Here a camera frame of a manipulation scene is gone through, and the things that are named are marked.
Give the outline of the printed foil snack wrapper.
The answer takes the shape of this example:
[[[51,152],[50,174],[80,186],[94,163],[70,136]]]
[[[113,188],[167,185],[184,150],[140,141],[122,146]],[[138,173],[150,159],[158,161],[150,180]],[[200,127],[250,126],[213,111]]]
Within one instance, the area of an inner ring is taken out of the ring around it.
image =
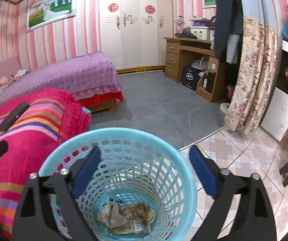
[[[150,234],[151,227],[145,220],[128,220],[124,225],[114,229],[106,227],[106,231],[115,235]]]

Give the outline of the black leather wallet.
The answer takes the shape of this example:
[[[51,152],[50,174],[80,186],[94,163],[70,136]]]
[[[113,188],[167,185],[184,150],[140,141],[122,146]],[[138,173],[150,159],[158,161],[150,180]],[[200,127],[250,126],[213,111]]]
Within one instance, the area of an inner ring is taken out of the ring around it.
[[[18,104],[1,122],[0,130],[6,132],[29,107],[30,104],[26,102]]]

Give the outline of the striped pink red blanket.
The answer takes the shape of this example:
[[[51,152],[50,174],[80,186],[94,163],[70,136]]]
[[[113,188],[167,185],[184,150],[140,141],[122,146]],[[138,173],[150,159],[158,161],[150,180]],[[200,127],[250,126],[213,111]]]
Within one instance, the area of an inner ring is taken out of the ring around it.
[[[6,131],[0,142],[9,146],[0,157],[0,234],[12,238],[15,211],[31,173],[39,171],[45,159],[62,143],[86,132],[91,112],[71,93],[43,89],[11,100],[0,107],[0,124],[19,104],[28,109]]]

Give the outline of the pink headboard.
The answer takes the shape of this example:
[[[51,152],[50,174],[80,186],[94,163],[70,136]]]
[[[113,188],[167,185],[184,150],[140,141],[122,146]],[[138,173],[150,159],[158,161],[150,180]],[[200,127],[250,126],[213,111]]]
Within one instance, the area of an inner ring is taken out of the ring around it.
[[[0,79],[2,77],[10,78],[14,76],[18,70],[21,70],[21,65],[16,57],[12,57],[0,62]]]

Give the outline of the light blue plastic basket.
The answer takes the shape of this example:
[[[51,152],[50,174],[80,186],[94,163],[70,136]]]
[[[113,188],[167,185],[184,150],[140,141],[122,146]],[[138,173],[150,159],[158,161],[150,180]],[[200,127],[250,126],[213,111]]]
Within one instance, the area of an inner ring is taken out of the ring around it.
[[[79,134],[57,147],[39,175],[69,169],[93,147],[101,161],[76,202],[99,240],[184,240],[197,208],[194,175],[183,156],[164,140],[130,128],[102,128]],[[109,199],[144,203],[155,214],[150,233],[117,236],[97,220]]]

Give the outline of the purple dotted bedspread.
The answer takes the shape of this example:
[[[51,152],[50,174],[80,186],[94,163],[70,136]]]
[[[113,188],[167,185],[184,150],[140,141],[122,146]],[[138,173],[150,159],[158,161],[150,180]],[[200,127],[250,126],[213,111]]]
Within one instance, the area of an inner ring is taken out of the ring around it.
[[[75,99],[122,91],[113,62],[102,52],[63,60],[33,70],[0,92],[0,107],[45,88],[64,90]]]

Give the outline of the white cabinet with glass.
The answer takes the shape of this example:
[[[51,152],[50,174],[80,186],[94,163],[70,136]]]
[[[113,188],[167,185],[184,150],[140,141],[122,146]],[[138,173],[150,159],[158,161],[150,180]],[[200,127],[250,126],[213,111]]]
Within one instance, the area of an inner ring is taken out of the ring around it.
[[[288,41],[282,43],[277,83],[261,128],[280,142],[288,130]]]

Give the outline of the floral curtain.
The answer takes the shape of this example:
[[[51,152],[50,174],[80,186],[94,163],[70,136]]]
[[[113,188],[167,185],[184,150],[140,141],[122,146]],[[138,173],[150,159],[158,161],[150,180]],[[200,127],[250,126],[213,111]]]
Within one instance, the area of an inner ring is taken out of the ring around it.
[[[258,128],[273,88],[278,53],[278,35],[271,25],[243,18],[242,54],[224,123],[247,135]]]

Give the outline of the wooden desk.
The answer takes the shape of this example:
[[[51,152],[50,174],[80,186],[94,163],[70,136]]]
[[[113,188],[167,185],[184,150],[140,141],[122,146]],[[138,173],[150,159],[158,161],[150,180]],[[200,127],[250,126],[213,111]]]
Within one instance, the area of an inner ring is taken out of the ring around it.
[[[215,52],[211,50],[211,41],[189,38],[164,39],[166,40],[165,76],[179,83],[184,67],[192,65],[195,60],[206,57],[206,69],[214,74],[207,76],[208,80],[213,80],[211,83],[212,90],[207,91],[203,87],[205,78],[202,77],[197,83],[196,94],[209,102],[223,100],[226,91],[225,66],[221,60],[215,57]]]

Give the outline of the framed wedding photo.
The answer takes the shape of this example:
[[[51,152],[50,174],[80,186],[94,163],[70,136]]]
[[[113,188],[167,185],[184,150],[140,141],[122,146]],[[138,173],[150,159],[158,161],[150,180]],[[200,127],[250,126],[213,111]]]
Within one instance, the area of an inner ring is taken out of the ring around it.
[[[28,7],[26,12],[26,32],[44,25],[74,17],[76,0],[41,0]]]

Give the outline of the black box under desk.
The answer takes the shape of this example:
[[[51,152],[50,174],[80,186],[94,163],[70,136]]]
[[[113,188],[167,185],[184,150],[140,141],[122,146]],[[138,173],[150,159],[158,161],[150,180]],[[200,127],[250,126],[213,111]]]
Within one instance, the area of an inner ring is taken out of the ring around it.
[[[181,84],[196,91],[198,81],[200,80],[200,74],[203,72],[195,67],[187,66],[183,67],[181,74]]]

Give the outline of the white storage box on desk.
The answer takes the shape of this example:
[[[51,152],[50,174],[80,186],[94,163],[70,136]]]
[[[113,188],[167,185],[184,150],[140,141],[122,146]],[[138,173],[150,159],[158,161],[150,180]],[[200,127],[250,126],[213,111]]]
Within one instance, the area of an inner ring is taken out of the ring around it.
[[[199,40],[209,40],[210,39],[210,29],[203,26],[191,26],[190,32],[197,37]]]

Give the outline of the hanging black clothes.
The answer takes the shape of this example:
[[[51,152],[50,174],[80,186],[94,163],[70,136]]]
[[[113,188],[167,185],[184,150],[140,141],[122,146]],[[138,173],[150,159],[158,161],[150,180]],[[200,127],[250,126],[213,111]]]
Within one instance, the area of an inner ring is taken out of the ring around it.
[[[243,34],[241,0],[216,0],[215,56],[229,64],[237,63],[238,43]]]

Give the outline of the white wardrobe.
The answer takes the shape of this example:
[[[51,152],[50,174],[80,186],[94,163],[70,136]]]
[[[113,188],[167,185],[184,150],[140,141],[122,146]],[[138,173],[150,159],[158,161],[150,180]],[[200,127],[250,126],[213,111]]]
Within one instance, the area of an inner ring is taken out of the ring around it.
[[[172,0],[99,0],[100,49],[116,70],[164,66]]]

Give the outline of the desk lamp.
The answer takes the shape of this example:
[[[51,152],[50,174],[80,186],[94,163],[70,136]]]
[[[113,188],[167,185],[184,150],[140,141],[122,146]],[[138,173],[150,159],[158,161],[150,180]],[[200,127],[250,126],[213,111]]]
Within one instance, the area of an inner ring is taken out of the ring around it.
[[[181,15],[177,16],[177,18],[174,20],[174,23],[176,24],[176,33],[180,33],[181,26],[185,24],[184,17]]]

